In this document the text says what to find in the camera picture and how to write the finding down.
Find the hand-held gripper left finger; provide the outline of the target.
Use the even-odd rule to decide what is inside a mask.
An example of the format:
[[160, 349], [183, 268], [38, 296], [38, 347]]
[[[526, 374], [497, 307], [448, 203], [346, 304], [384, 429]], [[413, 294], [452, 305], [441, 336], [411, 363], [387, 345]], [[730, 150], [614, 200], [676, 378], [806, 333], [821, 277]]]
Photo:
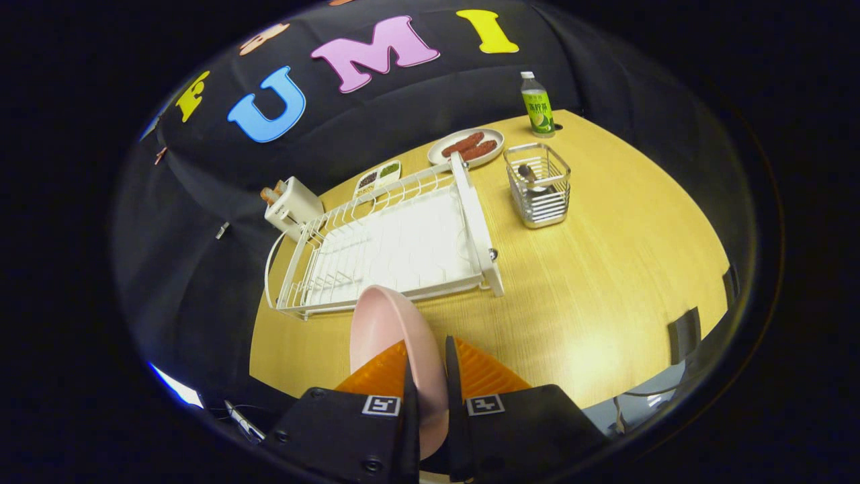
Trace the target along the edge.
[[261, 447], [314, 483], [420, 481], [420, 405], [405, 342], [336, 389], [308, 389]]

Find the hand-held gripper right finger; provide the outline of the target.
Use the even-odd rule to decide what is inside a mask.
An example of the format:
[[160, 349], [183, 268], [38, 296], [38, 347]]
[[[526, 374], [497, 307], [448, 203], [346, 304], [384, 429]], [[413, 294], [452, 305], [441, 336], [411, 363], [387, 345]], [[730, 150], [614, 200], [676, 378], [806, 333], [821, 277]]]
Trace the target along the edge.
[[531, 387], [460, 338], [445, 340], [449, 479], [535, 483], [610, 444], [556, 384]]

